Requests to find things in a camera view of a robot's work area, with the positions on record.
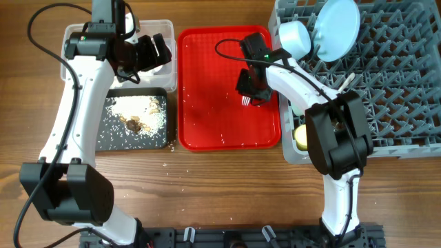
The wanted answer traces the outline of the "white plastic fork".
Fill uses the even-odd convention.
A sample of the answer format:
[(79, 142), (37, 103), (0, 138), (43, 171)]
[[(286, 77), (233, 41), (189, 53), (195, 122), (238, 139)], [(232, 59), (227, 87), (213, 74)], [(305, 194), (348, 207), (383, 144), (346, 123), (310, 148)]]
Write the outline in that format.
[(251, 101), (251, 98), (250, 98), (250, 97), (248, 97), (248, 96), (243, 96), (243, 97), (242, 97), (241, 104), (242, 104), (243, 106), (248, 106), (248, 105), (250, 104), (250, 101)]

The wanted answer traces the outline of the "white napkin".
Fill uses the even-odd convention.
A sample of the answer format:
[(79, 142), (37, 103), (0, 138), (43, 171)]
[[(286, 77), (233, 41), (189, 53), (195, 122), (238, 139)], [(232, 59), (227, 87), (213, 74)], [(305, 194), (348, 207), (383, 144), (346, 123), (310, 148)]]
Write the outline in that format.
[(164, 74), (166, 71), (166, 66), (165, 65), (160, 65), (156, 68), (153, 68), (152, 70), (150, 70), (148, 73), (151, 75), (162, 75)]

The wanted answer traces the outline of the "light blue bowl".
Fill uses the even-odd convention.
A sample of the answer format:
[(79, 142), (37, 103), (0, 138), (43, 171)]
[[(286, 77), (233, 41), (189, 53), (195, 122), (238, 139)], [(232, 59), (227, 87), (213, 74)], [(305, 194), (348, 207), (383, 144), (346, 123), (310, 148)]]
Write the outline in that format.
[(311, 51), (309, 33), (300, 21), (282, 23), (279, 27), (279, 38), (281, 47), (297, 61)]

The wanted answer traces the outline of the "yellow plastic cup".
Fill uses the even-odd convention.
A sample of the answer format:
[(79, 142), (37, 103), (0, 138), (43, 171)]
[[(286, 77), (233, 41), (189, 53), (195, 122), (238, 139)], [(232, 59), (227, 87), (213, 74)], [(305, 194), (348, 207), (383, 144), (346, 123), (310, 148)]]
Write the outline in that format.
[(298, 126), (294, 130), (294, 140), (299, 150), (307, 151), (307, 127), (305, 124)]

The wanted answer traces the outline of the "white plastic spoon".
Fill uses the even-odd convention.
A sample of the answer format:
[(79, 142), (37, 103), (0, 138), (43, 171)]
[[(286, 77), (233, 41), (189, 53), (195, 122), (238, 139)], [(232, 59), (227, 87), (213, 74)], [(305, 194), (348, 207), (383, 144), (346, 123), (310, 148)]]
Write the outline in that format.
[(355, 79), (355, 74), (352, 72), (343, 82), (343, 84), (338, 88), (339, 92), (343, 92), (343, 90)]

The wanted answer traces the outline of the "light blue plate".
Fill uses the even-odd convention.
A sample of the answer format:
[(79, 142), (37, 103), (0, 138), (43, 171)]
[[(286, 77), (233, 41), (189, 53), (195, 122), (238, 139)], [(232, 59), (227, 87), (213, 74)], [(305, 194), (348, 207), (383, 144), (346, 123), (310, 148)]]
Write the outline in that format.
[(360, 11), (354, 0), (328, 0), (321, 8), (314, 26), (314, 47), (324, 62), (346, 55), (360, 30)]

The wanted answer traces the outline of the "mint green bowl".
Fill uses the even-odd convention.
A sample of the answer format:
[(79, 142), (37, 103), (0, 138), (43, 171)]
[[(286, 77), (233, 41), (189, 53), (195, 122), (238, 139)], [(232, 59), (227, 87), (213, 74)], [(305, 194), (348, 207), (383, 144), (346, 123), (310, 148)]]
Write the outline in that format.
[(293, 112), (293, 115), (295, 116), (303, 116), (304, 112), (297, 106), (295, 106), (293, 103), (291, 103), (291, 110)]

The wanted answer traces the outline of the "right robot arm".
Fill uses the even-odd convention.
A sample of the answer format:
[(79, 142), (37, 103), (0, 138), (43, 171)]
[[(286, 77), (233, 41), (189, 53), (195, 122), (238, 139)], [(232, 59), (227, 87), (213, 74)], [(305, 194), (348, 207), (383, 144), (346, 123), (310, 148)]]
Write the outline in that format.
[(359, 94), (342, 93), (304, 71), (288, 51), (270, 50), (260, 33), (240, 40), (242, 61), (236, 86), (257, 105), (277, 91), (304, 116), (309, 158), (323, 176), (325, 207), (320, 224), (333, 247), (356, 238), (358, 183), (373, 151), (365, 107)]

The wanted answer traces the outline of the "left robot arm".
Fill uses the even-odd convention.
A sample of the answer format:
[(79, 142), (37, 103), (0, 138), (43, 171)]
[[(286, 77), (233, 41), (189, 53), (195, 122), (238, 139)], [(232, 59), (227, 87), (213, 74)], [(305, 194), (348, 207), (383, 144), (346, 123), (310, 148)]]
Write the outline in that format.
[(153, 247), (139, 219), (114, 203), (111, 182), (96, 170), (96, 137), (107, 93), (115, 81), (140, 83), (139, 72), (169, 63), (161, 34), (136, 37), (124, 1), (94, 1), (92, 19), (65, 42), (59, 61), (66, 79), (51, 135), (35, 163), (24, 163), (19, 180), (46, 221), (86, 231), (111, 247)]

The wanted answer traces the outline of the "grey dishwasher rack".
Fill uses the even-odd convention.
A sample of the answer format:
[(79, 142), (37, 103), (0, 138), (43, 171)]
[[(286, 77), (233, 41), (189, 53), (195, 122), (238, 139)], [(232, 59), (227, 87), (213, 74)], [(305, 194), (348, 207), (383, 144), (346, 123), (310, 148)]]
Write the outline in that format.
[(435, 1), (359, 1), (360, 32), (334, 62), (318, 48), (300, 66), (333, 89), (354, 75), (375, 157), (440, 155), (440, 7)]

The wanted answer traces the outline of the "clear plastic bin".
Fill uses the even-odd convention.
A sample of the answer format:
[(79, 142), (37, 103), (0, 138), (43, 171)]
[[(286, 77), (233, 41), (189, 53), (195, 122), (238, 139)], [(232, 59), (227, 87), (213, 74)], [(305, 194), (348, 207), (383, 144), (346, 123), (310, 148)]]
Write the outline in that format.
[(165, 64), (166, 71), (162, 75), (151, 75), (147, 72), (139, 72), (141, 82), (138, 84), (124, 81), (120, 83), (113, 73), (113, 69), (107, 61), (97, 61), (92, 56), (77, 57), (68, 63), (78, 74), (81, 85), (99, 83), (100, 90), (115, 90), (125, 88), (161, 87), (166, 92), (173, 92), (177, 82), (177, 44), (174, 37), (174, 26), (170, 20), (141, 20), (139, 21), (141, 31), (139, 38), (143, 35), (153, 37), (161, 33), (165, 39), (166, 46), (172, 53), (172, 60)]

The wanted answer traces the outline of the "red serving tray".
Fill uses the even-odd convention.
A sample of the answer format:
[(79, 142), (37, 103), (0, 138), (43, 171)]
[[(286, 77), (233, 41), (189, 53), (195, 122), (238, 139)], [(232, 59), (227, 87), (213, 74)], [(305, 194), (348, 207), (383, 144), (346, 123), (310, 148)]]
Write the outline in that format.
[(273, 147), (281, 137), (278, 96), (261, 106), (244, 106), (236, 91), (240, 71), (239, 40), (261, 25), (190, 28), (177, 41), (178, 139), (193, 152)]

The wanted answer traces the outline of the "black mounting rail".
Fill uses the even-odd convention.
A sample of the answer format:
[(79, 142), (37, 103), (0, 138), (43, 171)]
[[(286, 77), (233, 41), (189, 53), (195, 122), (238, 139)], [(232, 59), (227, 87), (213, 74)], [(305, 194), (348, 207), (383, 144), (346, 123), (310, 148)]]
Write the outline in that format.
[[(145, 229), (153, 245), (150, 247), (231, 247), (232, 241), (241, 241), (246, 247), (326, 247), (331, 238), (326, 238), (319, 226), (300, 226), (294, 228), (260, 229), (197, 229), (188, 227), (186, 230), (173, 228)], [(385, 248), (386, 239), (382, 225), (361, 224), (358, 233), (346, 234), (346, 242), (342, 247), (381, 247)], [(111, 247), (99, 237), (82, 232), (79, 247)]]

